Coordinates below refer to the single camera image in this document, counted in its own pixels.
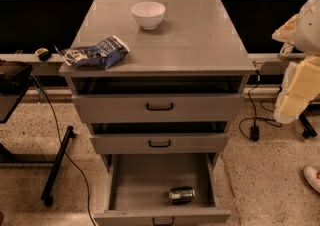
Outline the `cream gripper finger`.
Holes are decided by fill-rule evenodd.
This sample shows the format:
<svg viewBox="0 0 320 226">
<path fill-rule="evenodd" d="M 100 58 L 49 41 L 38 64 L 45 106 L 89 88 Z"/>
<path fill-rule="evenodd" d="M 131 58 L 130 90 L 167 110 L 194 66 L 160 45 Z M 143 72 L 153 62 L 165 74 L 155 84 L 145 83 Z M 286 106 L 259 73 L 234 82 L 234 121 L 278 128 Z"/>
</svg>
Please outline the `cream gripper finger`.
<svg viewBox="0 0 320 226">
<path fill-rule="evenodd" d="M 298 15 L 292 16 L 284 25 L 274 31 L 272 38 L 279 42 L 294 45 L 297 18 Z"/>
<path fill-rule="evenodd" d="M 309 56 L 300 63 L 290 62 L 283 78 L 273 117 L 281 124 L 296 120 L 320 94 L 320 58 Z"/>
</svg>

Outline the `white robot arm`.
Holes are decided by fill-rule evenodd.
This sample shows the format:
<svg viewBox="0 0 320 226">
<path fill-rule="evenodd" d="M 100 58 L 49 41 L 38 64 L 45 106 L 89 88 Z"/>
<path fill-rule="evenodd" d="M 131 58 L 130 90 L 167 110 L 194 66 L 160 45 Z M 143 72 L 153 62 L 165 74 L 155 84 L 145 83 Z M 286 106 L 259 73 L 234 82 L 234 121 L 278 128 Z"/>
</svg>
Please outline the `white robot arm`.
<svg viewBox="0 0 320 226">
<path fill-rule="evenodd" d="M 275 104 L 274 119 L 289 124 L 320 94 L 320 0 L 308 0 L 272 38 L 306 55 L 289 63 Z"/>
</svg>

